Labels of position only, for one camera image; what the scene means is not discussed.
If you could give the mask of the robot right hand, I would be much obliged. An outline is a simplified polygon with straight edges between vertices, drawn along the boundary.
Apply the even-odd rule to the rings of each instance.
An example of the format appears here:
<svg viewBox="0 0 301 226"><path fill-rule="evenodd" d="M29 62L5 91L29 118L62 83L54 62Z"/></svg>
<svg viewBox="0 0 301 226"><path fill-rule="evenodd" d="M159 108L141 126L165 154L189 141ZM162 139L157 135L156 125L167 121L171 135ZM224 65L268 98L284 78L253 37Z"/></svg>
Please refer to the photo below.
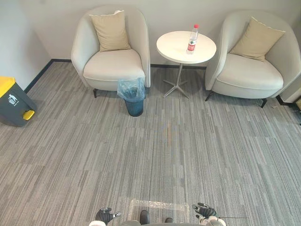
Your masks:
<svg viewBox="0 0 301 226"><path fill-rule="evenodd" d="M216 216L217 214L214 208L201 202L198 202L197 204L193 204L192 208L197 214L203 216L204 218L209 218L210 216Z"/></svg>

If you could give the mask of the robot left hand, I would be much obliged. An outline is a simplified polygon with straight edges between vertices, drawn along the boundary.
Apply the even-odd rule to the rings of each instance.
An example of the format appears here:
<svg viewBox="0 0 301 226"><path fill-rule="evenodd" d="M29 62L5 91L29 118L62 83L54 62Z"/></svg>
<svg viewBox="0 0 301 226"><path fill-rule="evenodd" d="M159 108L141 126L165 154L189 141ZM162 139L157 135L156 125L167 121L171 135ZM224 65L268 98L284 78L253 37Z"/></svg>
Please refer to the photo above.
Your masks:
<svg viewBox="0 0 301 226"><path fill-rule="evenodd" d="M115 213L111 213L111 208L104 208L104 209L99 209L99 211L97 212L95 219L98 221L102 221L105 224L108 224L111 220L113 220L114 218L118 218L121 216L121 212L115 212Z"/></svg>

